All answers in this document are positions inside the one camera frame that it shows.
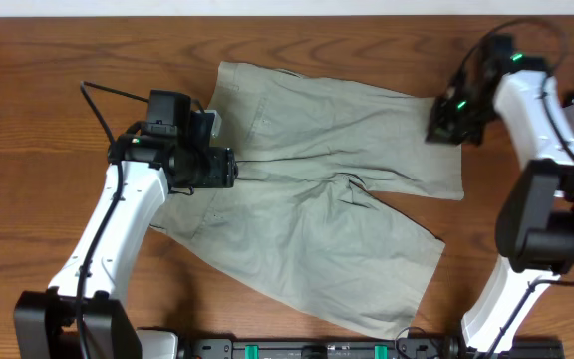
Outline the khaki green shorts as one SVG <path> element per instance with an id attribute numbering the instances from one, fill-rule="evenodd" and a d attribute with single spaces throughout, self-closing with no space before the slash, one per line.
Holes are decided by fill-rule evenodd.
<path id="1" fill-rule="evenodd" d="M 222 63 L 210 108 L 235 184 L 171 195 L 152 227 L 298 311 L 390 339 L 444 249 L 379 191 L 460 200 L 461 150 L 426 142 L 432 101 L 357 82 Z"/>

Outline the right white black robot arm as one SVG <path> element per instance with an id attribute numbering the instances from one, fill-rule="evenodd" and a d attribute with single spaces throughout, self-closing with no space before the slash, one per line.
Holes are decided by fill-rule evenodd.
<path id="1" fill-rule="evenodd" d="M 541 57 L 511 46 L 478 48 L 472 84 L 460 67 L 432 105 L 429 143 L 480 144 L 500 118 L 521 174 L 495 224 L 498 258 L 482 294 L 462 317 L 451 358 L 508 357 L 520 323 L 550 286 L 574 287 L 574 133 Z"/>

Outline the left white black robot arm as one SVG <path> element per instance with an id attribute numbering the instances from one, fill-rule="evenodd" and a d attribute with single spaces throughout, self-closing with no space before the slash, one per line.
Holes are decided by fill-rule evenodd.
<path id="1" fill-rule="evenodd" d="M 172 193 L 229 188 L 230 148 L 214 110 L 149 116 L 113 139 L 102 194 L 70 257 L 43 292 L 25 291 L 13 318 L 24 358 L 181 358 L 179 336 L 136 329 L 124 309 L 147 229 Z"/>

